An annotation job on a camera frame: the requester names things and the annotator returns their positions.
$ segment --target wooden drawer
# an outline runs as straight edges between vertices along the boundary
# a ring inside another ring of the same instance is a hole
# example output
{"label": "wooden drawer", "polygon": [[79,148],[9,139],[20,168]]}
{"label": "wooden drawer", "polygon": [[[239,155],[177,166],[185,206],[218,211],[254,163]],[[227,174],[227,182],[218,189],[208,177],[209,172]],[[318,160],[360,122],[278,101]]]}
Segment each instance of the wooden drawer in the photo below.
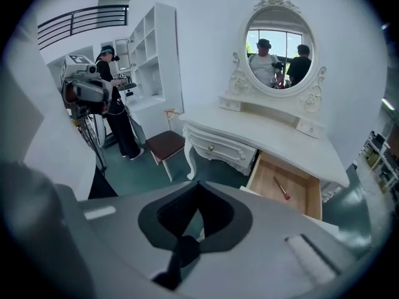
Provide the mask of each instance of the wooden drawer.
{"label": "wooden drawer", "polygon": [[[288,201],[274,176],[290,195]],[[320,180],[265,152],[259,154],[246,187],[261,196],[287,204],[301,214],[322,220]]]}
{"label": "wooden drawer", "polygon": [[208,159],[220,159],[247,169],[254,159],[257,149],[219,135],[186,125],[186,135],[200,155]]}

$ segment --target black t-shirt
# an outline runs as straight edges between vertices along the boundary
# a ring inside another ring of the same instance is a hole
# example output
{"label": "black t-shirt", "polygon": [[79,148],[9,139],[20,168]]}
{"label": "black t-shirt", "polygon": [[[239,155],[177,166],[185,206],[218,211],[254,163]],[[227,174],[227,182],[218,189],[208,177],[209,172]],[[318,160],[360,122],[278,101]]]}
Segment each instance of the black t-shirt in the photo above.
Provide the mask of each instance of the black t-shirt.
{"label": "black t-shirt", "polygon": [[[97,62],[97,72],[101,75],[101,78],[105,81],[111,82],[113,80],[110,66],[106,61],[100,60]],[[122,100],[120,100],[120,94],[116,87],[112,87],[112,100],[108,112],[112,114],[120,113],[124,106]]]}
{"label": "black t-shirt", "polygon": [[298,84],[305,77],[309,71],[310,64],[312,63],[307,57],[294,57],[287,71],[287,75],[292,77],[294,81],[291,86]]}

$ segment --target white sneaker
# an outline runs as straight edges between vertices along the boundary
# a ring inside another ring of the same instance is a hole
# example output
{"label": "white sneaker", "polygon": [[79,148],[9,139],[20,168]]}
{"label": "white sneaker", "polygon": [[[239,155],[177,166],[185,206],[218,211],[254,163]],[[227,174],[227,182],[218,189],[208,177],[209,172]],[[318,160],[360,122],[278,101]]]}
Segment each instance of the white sneaker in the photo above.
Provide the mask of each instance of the white sneaker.
{"label": "white sneaker", "polygon": [[136,157],[130,158],[131,161],[133,161],[134,159],[138,158],[139,156],[141,156],[144,153],[144,148],[140,148],[140,152]]}

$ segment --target ceiling light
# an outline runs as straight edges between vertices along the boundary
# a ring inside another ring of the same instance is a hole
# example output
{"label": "ceiling light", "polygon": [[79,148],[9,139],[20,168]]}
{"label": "ceiling light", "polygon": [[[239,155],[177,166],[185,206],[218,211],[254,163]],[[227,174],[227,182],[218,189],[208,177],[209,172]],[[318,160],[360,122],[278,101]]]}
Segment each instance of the ceiling light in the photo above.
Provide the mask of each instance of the ceiling light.
{"label": "ceiling light", "polygon": [[382,103],[384,103],[390,110],[395,111],[395,108],[392,106],[391,103],[389,103],[389,102],[387,101],[386,98],[383,98],[383,99],[382,99]]}

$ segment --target oval mirror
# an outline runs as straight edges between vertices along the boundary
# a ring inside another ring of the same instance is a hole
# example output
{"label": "oval mirror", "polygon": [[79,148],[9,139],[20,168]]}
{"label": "oval mirror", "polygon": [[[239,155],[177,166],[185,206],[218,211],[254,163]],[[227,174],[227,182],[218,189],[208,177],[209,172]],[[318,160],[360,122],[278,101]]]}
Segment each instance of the oval mirror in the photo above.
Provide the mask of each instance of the oval mirror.
{"label": "oval mirror", "polygon": [[266,87],[295,87],[312,63],[312,36],[304,20],[283,7],[267,7],[248,25],[246,52],[255,77]]}

